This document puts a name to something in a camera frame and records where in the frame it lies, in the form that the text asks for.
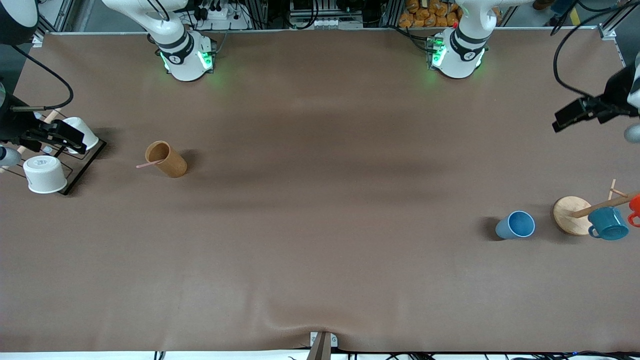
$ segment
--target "blue cup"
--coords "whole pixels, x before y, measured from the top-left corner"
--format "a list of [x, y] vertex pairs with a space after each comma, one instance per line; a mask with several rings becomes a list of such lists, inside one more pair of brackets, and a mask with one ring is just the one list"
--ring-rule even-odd
[[495, 233], [503, 239], [517, 239], [531, 236], [536, 229], [536, 222], [524, 211], [514, 211], [500, 220]]
[[596, 209], [588, 219], [593, 224], [589, 228], [589, 235], [596, 239], [620, 240], [629, 233], [625, 219], [617, 208], [607, 206]]

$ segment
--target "orange mug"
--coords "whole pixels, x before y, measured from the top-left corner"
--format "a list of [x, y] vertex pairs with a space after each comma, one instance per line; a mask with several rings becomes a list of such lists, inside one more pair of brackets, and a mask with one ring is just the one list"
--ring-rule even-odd
[[633, 211], [633, 213], [631, 213], [631, 215], [629, 215], [629, 217], [627, 218], [629, 224], [631, 226], [640, 227], [640, 224], [636, 224], [634, 222], [635, 217], [640, 218], [640, 195], [636, 195], [633, 199], [631, 199], [631, 201], [629, 202], [629, 209]]

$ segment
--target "mug handle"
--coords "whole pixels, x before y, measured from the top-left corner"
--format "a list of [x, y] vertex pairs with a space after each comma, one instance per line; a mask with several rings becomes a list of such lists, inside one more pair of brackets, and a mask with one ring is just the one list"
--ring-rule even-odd
[[637, 214], [637, 213], [632, 213], [631, 215], [629, 215], [629, 217], [627, 218], [627, 220], [629, 221], [629, 224], [630, 224], [631, 226], [634, 226], [634, 227], [640, 227], [640, 224], [636, 224], [636, 223], [634, 222], [634, 218], [635, 218], [635, 217], [638, 217], [638, 214]]
[[592, 238], [599, 239], [599, 238], [600, 238], [600, 234], [598, 234], [598, 235], [594, 235], [594, 234], [593, 234], [593, 232], [595, 231], [595, 229], [596, 229], [596, 228], [595, 228], [594, 226], [591, 226], [591, 227], [589, 228], [589, 235], [591, 235], [591, 237], [592, 237]]

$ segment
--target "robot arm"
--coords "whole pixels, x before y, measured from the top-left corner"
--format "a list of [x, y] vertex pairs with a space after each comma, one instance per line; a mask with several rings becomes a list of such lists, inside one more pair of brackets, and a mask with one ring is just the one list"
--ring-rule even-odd
[[636, 75], [629, 96], [627, 96], [627, 102], [636, 109], [640, 109], [640, 53], [636, 56]]
[[456, 0], [464, 16], [456, 29], [445, 29], [435, 35], [442, 38], [442, 45], [430, 55], [433, 68], [446, 76], [462, 79], [471, 75], [480, 66], [484, 45], [495, 29], [496, 6], [515, 6], [532, 0]]
[[[35, 0], [0, 0], [0, 44], [19, 45], [28, 42], [37, 26], [38, 7]], [[60, 120], [54, 120], [51, 124], [37, 120], [33, 112], [24, 111], [28, 108], [26, 106], [0, 83], [1, 143], [11, 142], [37, 152], [41, 143], [45, 142], [71, 147], [84, 154], [86, 146], [82, 143], [82, 132]]]
[[[180, 81], [193, 81], [213, 70], [211, 39], [196, 31], [187, 31], [174, 10], [184, 8], [188, 0], [102, 0], [145, 28], [160, 48], [164, 67]], [[149, 14], [159, 14], [157, 19]]]
[[593, 98], [581, 97], [559, 110], [553, 127], [558, 133], [584, 120], [598, 118], [599, 123], [604, 124], [618, 115], [637, 117], [639, 108], [640, 53], [636, 56], [635, 63], [609, 78], [603, 94]]

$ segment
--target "white cup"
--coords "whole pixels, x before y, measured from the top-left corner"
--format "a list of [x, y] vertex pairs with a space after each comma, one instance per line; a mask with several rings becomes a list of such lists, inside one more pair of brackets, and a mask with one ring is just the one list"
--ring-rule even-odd
[[[91, 148], [94, 147], [98, 143], [98, 141], [99, 141], [98, 136], [95, 136], [93, 131], [91, 131], [91, 129], [79, 117], [68, 117], [68, 118], [66, 118], [65, 120], [62, 120], [62, 121], [66, 122], [71, 127], [74, 127], [76, 129], [80, 130], [80, 132], [82, 134], [84, 134], [84, 138], [82, 139], [82, 143], [86, 145], [87, 151], [91, 150]], [[77, 154], [77, 152], [75, 150], [71, 149], [71, 148], [68, 148], [67, 150], [69, 150], [69, 153], [71, 153], [71, 154]]]
[[49, 155], [34, 156], [22, 165], [29, 181], [29, 190], [35, 193], [58, 192], [67, 185], [62, 163]]

